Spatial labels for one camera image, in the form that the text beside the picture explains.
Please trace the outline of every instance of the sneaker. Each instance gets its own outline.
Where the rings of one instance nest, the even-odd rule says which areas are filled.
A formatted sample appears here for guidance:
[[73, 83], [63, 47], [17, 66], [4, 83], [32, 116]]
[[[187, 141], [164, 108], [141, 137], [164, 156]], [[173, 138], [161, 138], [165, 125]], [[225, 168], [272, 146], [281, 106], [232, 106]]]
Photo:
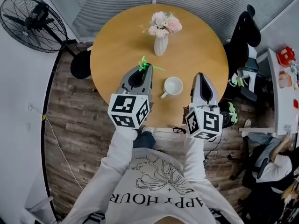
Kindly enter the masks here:
[[[251, 127], [251, 120], [250, 120], [250, 119], [247, 119], [247, 120], [245, 121], [244, 128], [249, 128], [249, 127]], [[242, 132], [241, 132], [241, 136], [244, 138], [245, 136], [248, 135], [248, 133], [249, 133], [249, 132], [242, 131]]]
[[151, 134], [153, 134], [154, 130], [155, 130], [154, 127], [144, 126], [143, 129], [142, 129], [142, 131], [141, 131], [141, 133], [143, 133], [143, 132], [151, 132]]

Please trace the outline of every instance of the desk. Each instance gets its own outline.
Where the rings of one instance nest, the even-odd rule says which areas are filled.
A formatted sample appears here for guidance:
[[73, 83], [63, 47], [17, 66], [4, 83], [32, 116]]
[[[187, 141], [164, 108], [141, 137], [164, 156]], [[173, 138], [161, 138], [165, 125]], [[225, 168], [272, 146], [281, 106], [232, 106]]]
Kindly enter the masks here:
[[[155, 38], [142, 31], [147, 28], [154, 12], [172, 12], [183, 29], [169, 35], [166, 52], [154, 54]], [[149, 4], [133, 7], [113, 17], [98, 33], [91, 52], [90, 66], [94, 84], [109, 104], [125, 73], [138, 65], [142, 56], [154, 66], [151, 90], [152, 111], [145, 125], [174, 127], [182, 125], [183, 107], [191, 101], [193, 79], [198, 72], [207, 75], [221, 99], [228, 81], [228, 62], [225, 50], [215, 32], [199, 17], [181, 8]], [[176, 97], [160, 99], [168, 77], [179, 77], [183, 92]]]
[[259, 63], [264, 59], [268, 59], [271, 70], [273, 92], [274, 92], [274, 113], [275, 124], [274, 128], [239, 128], [239, 131], [246, 132], [263, 132], [276, 133], [277, 135], [286, 134], [285, 125], [292, 125], [291, 133], [297, 133], [298, 121], [296, 116], [298, 110], [293, 106], [293, 100], [299, 101], [299, 91], [295, 91], [293, 86], [280, 88], [278, 76], [281, 71], [287, 72], [290, 68], [283, 68], [277, 61], [276, 53], [268, 48], [267, 52], [256, 59]]

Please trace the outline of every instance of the white sweatshirt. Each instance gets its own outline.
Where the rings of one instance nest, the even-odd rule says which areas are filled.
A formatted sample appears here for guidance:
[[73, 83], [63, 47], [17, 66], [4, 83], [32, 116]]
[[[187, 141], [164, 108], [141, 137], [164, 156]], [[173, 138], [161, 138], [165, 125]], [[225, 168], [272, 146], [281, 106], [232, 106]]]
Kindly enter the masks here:
[[231, 224], [243, 224], [205, 178], [203, 141], [186, 138], [185, 164], [157, 150], [134, 148], [135, 130], [115, 131], [107, 157], [84, 188], [63, 224], [82, 224], [93, 212], [106, 224], [153, 224], [171, 216], [186, 224], [218, 223], [209, 209]]

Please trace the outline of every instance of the white wall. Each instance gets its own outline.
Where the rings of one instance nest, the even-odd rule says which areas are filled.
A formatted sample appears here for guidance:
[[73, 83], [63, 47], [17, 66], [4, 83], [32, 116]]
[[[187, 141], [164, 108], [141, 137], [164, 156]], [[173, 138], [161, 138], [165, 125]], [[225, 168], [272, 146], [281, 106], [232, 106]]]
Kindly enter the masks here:
[[[53, 7], [50, 0], [44, 0]], [[70, 39], [74, 34], [67, 27]], [[28, 48], [0, 26], [0, 217], [19, 224], [24, 207], [47, 198], [41, 159], [41, 115], [57, 53]], [[26, 123], [31, 130], [25, 130]]]
[[285, 46], [294, 49], [299, 60], [299, 0], [294, 0], [286, 9], [261, 30], [262, 41], [258, 53], [267, 47], [278, 52]]

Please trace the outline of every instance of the red object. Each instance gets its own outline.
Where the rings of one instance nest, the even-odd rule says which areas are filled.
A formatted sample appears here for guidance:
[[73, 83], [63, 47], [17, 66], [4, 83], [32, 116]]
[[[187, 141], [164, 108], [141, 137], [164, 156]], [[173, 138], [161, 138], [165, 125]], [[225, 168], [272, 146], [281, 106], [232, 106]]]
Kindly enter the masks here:
[[298, 100], [294, 99], [294, 107], [298, 109]]
[[280, 52], [276, 54], [279, 64], [283, 67], [289, 67], [290, 61], [295, 61], [295, 53], [294, 50], [290, 47], [283, 48]]

